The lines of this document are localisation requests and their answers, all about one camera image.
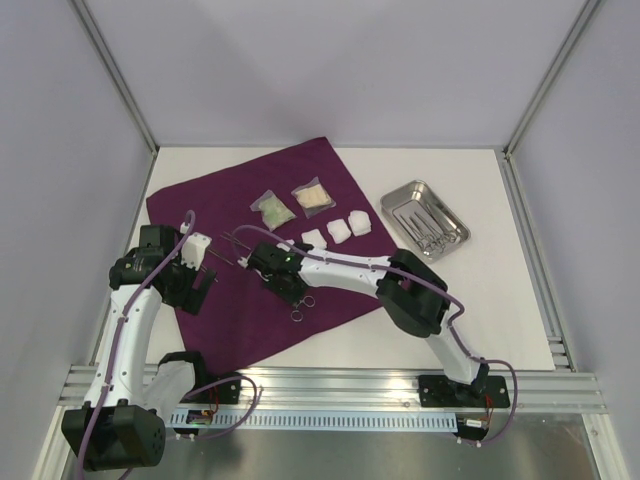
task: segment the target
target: cable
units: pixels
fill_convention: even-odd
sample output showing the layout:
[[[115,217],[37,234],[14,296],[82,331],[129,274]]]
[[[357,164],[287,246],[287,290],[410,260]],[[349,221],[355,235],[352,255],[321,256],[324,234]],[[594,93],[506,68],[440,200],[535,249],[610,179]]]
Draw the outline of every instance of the cable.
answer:
[[[116,325],[115,333],[113,334],[113,340],[111,341],[111,349],[109,350],[109,359],[107,361],[107,369],[104,375],[104,384],[100,391],[100,397],[96,402],[96,406],[93,409],[93,413],[91,414],[91,418],[89,419],[89,423],[87,424],[87,428],[84,431],[84,436],[82,437],[82,442],[80,443],[80,450],[78,451],[78,461],[76,463],[76,480],[84,480],[84,459],[87,454],[87,447],[89,446],[89,440],[91,439],[91,434],[93,433],[93,429],[96,426],[98,421],[98,416],[100,415],[100,410],[104,405],[105,400],[107,399],[107,395],[109,393],[109,388],[111,387],[110,382],[113,377],[113,368],[116,363],[116,354],[118,352],[118,343],[120,341],[120,336],[122,335],[122,328],[124,327],[125,322],[128,320],[129,310],[135,303],[136,299],[140,294],[144,291],[145,288],[153,281],[153,279],[162,271],[164,267],[166,267],[171,260],[180,252],[182,246],[185,244],[191,232],[193,232],[193,227],[196,223],[196,214],[193,210],[189,210],[185,216],[185,223],[189,225],[187,228],[187,232],[180,239],[178,244],[173,248],[171,253],[165,257],[162,262],[149,274],[147,278],[136,288],[133,292],[127,303],[124,305],[122,309],[122,316],[118,318],[118,323]],[[130,470],[126,471],[121,478],[125,479],[129,476]]]
[[[235,377],[223,378],[222,380],[218,380],[216,382],[210,383],[209,385],[205,385],[204,387],[201,387],[201,388],[198,388],[196,390],[193,390],[193,391],[187,393],[184,396],[184,400],[187,400],[187,399],[189,399],[191,397],[194,397],[197,394],[202,393],[202,392],[204,392],[206,390],[211,390],[212,388],[217,387],[218,385],[224,385],[225,383],[235,382],[236,380],[246,380],[253,387],[253,400],[251,400],[251,406],[249,406],[249,409],[247,410],[247,412],[244,414],[244,416],[240,420],[238,420],[236,423],[231,425],[229,428],[223,430],[222,432],[213,433],[211,435],[203,435],[203,436],[194,437],[195,439],[198,439],[198,440],[211,440],[212,438],[218,438],[218,437],[221,437],[223,435],[226,435],[228,433],[233,432],[236,428],[238,428],[240,425],[242,425],[244,422],[246,422],[247,419],[253,413],[253,411],[256,409],[256,407],[258,406],[258,403],[260,402],[260,398],[262,397],[262,389],[260,389],[260,391],[258,391],[258,386],[256,385],[256,382],[254,382],[251,378],[249,378],[249,377],[247,377],[245,375],[236,375]],[[182,435],[180,438],[191,438],[191,437],[189,437],[187,435]]]
[[[299,249],[298,247],[296,247],[295,245],[291,245],[289,243],[287,243],[285,240],[283,240],[281,237],[279,237],[278,235],[276,235],[273,232],[269,232],[263,228],[260,227],[256,227],[255,225],[241,225],[239,227],[237,227],[232,233],[231,236],[232,237],[236,237],[236,234],[240,231],[243,230],[252,230],[255,232],[260,232],[263,235],[266,235],[268,237],[270,237],[271,239],[275,240],[276,242],[282,243],[284,245],[287,245],[289,247],[289,249],[295,253],[297,253],[298,255],[302,255],[303,257],[306,258],[310,258],[312,260],[316,260],[316,261],[320,261],[320,262],[326,262],[326,263],[333,263],[333,264],[337,264],[337,265],[344,265],[347,267],[355,267],[355,268],[364,268],[367,270],[383,270],[389,273],[393,273],[395,275],[399,275],[401,277],[404,277],[408,280],[411,280],[413,282],[416,282],[420,285],[422,285],[423,287],[431,290],[432,292],[440,295],[442,298],[450,301],[451,303],[453,303],[456,307],[458,307],[458,311],[453,313],[451,315],[451,317],[449,317],[449,320],[447,321],[447,328],[449,328],[451,330],[451,334],[455,340],[455,342],[458,344],[458,346],[460,347],[460,349],[462,350],[462,352],[467,356],[467,358],[473,360],[476,363],[480,363],[480,364],[487,364],[487,365],[492,365],[492,364],[497,364],[497,365],[503,365],[505,367],[507,367],[507,369],[509,370],[509,372],[511,373],[511,377],[513,379],[513,398],[511,401],[511,410],[509,412],[509,417],[507,419],[507,422],[505,423],[505,425],[502,427],[502,429],[500,429],[500,431],[495,434],[493,437],[491,437],[488,440],[484,440],[482,442],[483,445],[490,445],[492,443],[494,443],[495,441],[499,440],[500,438],[502,438],[504,436],[504,434],[507,432],[507,430],[511,427],[512,423],[513,423],[513,418],[515,416],[516,413],[516,408],[518,405],[518,377],[516,375],[516,371],[515,369],[511,366],[511,364],[505,360],[498,360],[498,359],[484,359],[484,358],[480,358],[480,357],[476,357],[475,355],[473,355],[469,349],[467,348],[467,346],[464,344],[464,342],[462,341],[462,339],[460,338],[460,335],[458,334],[458,331],[455,329],[455,326],[453,325],[453,322],[455,322],[458,318],[460,318],[464,312],[465,312],[465,308],[464,305],[462,304],[462,302],[460,300],[458,300],[456,297],[454,297],[453,295],[451,295],[448,292],[445,292],[444,290],[442,290],[441,288],[436,287],[435,285],[427,282],[426,280],[413,275],[412,273],[409,272],[405,272],[404,270],[401,270],[399,268],[395,268],[395,267],[390,267],[388,265],[368,265],[366,263],[360,263],[360,262],[352,262],[349,260],[340,260],[340,259],[336,259],[336,258],[329,258],[329,257],[322,257],[320,255],[312,255],[308,252],[305,252],[304,250]],[[232,242],[233,245],[233,251],[236,254],[236,257],[241,258],[240,254],[238,253],[238,248],[236,247],[235,243]]]

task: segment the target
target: purple cloth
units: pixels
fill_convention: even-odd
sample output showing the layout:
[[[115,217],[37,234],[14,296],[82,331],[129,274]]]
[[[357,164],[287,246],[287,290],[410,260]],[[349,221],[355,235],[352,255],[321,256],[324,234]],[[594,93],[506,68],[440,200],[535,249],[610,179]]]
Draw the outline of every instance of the purple cloth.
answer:
[[[316,176],[337,205],[307,219],[291,191]],[[219,235],[243,224],[264,228],[260,213],[252,212],[249,205],[266,190],[273,190],[297,216],[275,230],[284,239],[300,241],[301,233],[318,228],[331,251],[379,256],[395,250],[378,215],[326,138],[164,188],[147,199],[147,208],[152,223],[175,227],[187,210],[194,210],[195,230],[209,235],[215,250],[235,260],[231,244]],[[335,245],[326,224],[337,218],[347,221],[352,210],[369,214],[372,231]],[[239,239],[250,247],[270,241],[257,232],[241,232]],[[248,253],[243,248],[240,252]],[[317,288],[309,291],[315,307],[302,307],[304,319],[295,323],[290,318],[292,307],[264,289],[255,273],[211,254],[205,256],[204,264],[217,270],[219,283],[213,284],[197,316],[181,310],[176,310],[176,316],[186,349],[200,351],[213,374],[247,367],[380,306],[376,299],[358,293]]]

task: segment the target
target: clear plastic bag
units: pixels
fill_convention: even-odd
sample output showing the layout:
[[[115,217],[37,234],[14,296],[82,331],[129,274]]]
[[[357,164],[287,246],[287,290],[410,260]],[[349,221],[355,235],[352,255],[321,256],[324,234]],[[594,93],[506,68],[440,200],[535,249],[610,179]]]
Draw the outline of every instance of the clear plastic bag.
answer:
[[[318,177],[306,185],[299,186],[291,195],[296,198],[307,218],[336,206],[336,202],[329,196]]]
[[[271,232],[296,218],[295,214],[271,190],[264,192],[258,200],[251,204],[251,211],[262,212],[262,223]]]

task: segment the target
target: white wall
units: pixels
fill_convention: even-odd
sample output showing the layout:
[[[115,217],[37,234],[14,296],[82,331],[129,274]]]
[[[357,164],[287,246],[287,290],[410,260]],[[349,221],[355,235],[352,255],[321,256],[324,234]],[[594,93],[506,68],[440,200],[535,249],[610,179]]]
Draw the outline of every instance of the white wall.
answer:
[[[578,365],[640,478],[640,3],[609,0],[516,153]]]
[[[0,3],[0,476],[29,478],[150,158],[65,0]]]
[[[504,145],[584,0],[89,0],[161,145]]]

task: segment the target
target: metal tray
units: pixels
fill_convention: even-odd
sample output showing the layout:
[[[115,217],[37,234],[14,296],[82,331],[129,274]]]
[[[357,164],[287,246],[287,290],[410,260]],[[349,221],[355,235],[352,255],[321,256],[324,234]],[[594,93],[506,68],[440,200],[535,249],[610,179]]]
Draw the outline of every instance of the metal tray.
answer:
[[[380,203],[394,229],[427,263],[448,255],[471,237],[469,229],[422,180],[387,193]]]

